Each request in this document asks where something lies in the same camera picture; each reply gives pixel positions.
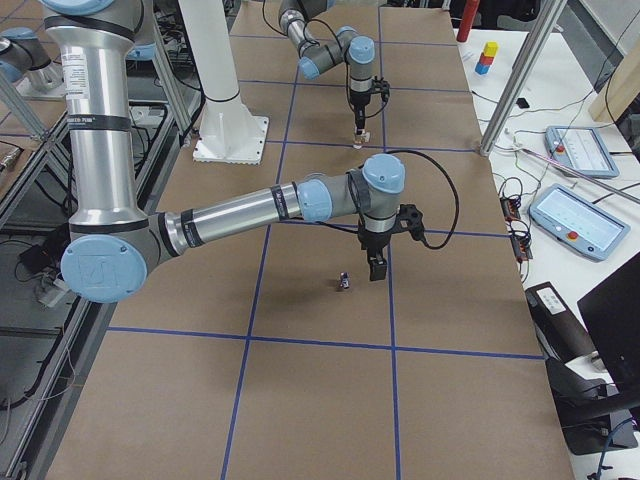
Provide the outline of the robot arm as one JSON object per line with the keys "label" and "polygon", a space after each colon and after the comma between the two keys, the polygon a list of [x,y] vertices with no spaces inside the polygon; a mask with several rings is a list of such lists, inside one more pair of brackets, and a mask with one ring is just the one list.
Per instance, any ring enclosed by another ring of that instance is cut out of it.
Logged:
{"label": "robot arm", "polygon": [[354,114],[356,142],[362,143],[368,140],[366,107],[375,90],[375,44],[370,37],[360,35],[350,26],[341,27],[333,33],[333,39],[325,43],[316,39],[309,24],[334,4],[334,1],[325,0],[282,1],[278,22],[284,35],[296,47],[298,67],[307,80],[314,80],[342,63],[348,67],[348,104]]}
{"label": "robot arm", "polygon": [[[369,280],[384,280],[383,249],[399,231],[399,197],[405,167],[395,156],[375,154],[339,176],[313,174],[212,206],[180,213],[158,211],[172,161],[133,159],[127,57],[151,53],[158,32],[154,1],[40,1],[47,34],[61,53],[66,126],[72,148],[77,208],[69,219],[70,243],[61,254],[63,280],[78,296],[112,304],[138,292],[159,265],[188,249],[301,218],[323,224],[355,214]],[[269,119],[252,115],[241,99],[222,1],[178,1],[200,77],[200,161],[259,164]],[[344,62],[348,102],[354,110],[354,146],[368,140],[366,106],[386,99],[387,83],[373,75],[374,40],[345,26],[329,43],[317,43],[307,26],[333,1],[283,1],[284,36],[295,45],[298,67],[317,78]]]}

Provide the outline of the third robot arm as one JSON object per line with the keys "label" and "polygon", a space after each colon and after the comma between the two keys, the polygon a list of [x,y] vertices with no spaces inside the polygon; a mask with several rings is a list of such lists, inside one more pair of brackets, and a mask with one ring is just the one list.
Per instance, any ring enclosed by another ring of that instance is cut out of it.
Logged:
{"label": "third robot arm", "polygon": [[62,67],[56,64],[29,28],[1,32],[1,73],[18,93],[32,100],[65,97]]}

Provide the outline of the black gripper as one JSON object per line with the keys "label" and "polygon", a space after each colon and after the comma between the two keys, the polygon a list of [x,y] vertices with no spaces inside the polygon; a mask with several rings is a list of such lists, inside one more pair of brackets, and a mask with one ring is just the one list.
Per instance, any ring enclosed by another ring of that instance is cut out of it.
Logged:
{"label": "black gripper", "polygon": [[368,91],[359,92],[350,89],[348,97],[354,113],[355,130],[364,131],[366,127],[366,107],[370,103],[370,93]]}
{"label": "black gripper", "polygon": [[388,263],[383,256],[383,249],[390,243],[391,236],[392,230],[373,232],[367,230],[364,224],[358,224],[357,238],[361,249],[367,252],[369,280],[371,282],[386,279]]}

